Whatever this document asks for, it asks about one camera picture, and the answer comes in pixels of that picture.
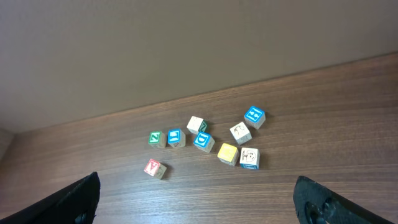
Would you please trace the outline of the blue side picture block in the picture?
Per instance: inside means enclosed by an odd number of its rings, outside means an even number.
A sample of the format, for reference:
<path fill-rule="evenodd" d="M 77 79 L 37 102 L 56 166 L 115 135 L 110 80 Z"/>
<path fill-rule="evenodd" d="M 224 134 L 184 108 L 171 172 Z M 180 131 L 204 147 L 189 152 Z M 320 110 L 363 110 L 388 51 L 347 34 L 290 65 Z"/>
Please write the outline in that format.
<path fill-rule="evenodd" d="M 248 127 L 243 122 L 238 123 L 229 130 L 231 131 L 231 134 L 233 135 L 238 145 L 242 145 L 252 139 Z"/>

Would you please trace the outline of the blue top block left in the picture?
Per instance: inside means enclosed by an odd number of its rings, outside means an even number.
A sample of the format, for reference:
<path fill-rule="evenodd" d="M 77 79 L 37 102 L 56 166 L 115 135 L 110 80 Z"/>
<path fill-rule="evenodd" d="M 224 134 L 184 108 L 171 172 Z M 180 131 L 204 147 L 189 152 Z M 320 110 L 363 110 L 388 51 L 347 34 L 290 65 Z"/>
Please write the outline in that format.
<path fill-rule="evenodd" d="M 181 129 L 170 129 L 168 131 L 167 143 L 173 148 L 185 147 L 186 135 Z"/>

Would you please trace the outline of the yellow top wooden block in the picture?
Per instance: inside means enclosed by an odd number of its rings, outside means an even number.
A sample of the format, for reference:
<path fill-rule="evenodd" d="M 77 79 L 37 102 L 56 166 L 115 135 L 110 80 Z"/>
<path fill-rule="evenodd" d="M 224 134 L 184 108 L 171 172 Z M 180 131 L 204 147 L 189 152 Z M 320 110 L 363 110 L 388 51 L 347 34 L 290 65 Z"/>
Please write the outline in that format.
<path fill-rule="evenodd" d="M 239 150 L 236 146 L 223 143 L 217 157 L 221 162 L 230 166 L 235 166 L 239 159 Z"/>

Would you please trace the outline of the green top wooden block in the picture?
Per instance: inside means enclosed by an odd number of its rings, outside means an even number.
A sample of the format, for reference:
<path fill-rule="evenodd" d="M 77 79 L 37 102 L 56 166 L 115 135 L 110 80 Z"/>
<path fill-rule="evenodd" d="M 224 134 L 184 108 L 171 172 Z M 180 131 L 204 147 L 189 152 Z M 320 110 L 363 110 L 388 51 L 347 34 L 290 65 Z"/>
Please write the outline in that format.
<path fill-rule="evenodd" d="M 162 131 L 152 131 L 148 144 L 154 148 L 165 148 L 167 145 L 167 135 Z"/>

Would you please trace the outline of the blue top block right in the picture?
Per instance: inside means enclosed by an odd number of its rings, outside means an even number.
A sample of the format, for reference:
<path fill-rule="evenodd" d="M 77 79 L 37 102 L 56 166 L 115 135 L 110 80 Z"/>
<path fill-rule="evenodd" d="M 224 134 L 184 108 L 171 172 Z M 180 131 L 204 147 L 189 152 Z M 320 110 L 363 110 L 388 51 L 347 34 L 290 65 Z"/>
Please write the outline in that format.
<path fill-rule="evenodd" d="M 244 119 L 249 126 L 259 129 L 266 121 L 266 116 L 263 110 L 255 106 L 251 106 L 245 113 Z"/>

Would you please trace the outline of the red V wooden block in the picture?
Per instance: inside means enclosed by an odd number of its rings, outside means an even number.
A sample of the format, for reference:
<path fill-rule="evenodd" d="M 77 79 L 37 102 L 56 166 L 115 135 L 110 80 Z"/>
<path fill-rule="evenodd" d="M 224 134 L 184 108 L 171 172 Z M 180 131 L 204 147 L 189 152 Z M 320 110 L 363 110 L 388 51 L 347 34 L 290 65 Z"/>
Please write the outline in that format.
<path fill-rule="evenodd" d="M 159 180 L 164 176 L 166 170 L 166 166 L 154 159 L 150 159 L 144 168 L 145 173 Z"/>

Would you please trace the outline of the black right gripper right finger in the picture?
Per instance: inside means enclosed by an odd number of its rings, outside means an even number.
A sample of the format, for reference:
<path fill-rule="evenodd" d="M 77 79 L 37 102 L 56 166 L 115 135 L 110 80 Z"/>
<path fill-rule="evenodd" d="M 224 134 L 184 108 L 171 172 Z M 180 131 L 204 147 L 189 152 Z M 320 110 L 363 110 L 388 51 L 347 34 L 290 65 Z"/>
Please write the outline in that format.
<path fill-rule="evenodd" d="M 300 224 L 392 224 L 389 220 L 302 175 L 296 181 L 293 201 Z"/>

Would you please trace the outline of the blue X side block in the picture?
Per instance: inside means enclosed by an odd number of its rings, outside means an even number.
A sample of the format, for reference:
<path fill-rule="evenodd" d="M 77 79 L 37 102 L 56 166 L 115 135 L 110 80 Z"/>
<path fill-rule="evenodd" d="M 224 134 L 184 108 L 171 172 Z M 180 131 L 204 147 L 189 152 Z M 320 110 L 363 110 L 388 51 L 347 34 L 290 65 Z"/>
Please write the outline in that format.
<path fill-rule="evenodd" d="M 243 147 L 240 155 L 240 165 L 244 169 L 259 169 L 260 152 L 256 148 Z"/>

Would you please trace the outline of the plain top wooden block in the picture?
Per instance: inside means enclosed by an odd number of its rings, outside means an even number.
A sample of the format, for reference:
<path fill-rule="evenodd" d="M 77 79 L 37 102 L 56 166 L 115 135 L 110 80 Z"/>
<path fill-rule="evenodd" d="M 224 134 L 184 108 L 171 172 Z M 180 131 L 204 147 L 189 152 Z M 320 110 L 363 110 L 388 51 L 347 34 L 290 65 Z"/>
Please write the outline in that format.
<path fill-rule="evenodd" d="M 205 132 L 208 125 L 203 118 L 192 116 L 187 124 L 187 129 L 193 133 L 198 134 L 199 132 Z"/>

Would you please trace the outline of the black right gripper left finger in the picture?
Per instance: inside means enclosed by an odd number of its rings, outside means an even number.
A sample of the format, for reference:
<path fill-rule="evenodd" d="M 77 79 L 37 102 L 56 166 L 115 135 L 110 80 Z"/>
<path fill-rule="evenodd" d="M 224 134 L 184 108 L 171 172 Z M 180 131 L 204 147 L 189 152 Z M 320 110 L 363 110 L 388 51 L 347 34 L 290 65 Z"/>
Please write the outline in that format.
<path fill-rule="evenodd" d="M 1 223 L 92 223 L 100 200 L 97 172 L 66 186 L 37 203 L 1 219 Z"/>

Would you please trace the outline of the blue D wooden block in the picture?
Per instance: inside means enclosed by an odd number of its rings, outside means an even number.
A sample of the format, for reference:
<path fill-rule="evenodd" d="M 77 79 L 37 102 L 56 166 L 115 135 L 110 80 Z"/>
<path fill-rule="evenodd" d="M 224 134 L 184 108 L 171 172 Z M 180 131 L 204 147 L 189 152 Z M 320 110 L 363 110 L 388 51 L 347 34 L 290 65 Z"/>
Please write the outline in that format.
<path fill-rule="evenodd" d="M 215 144 L 215 140 L 210 134 L 199 132 L 193 141 L 193 144 L 202 151 L 210 153 Z"/>

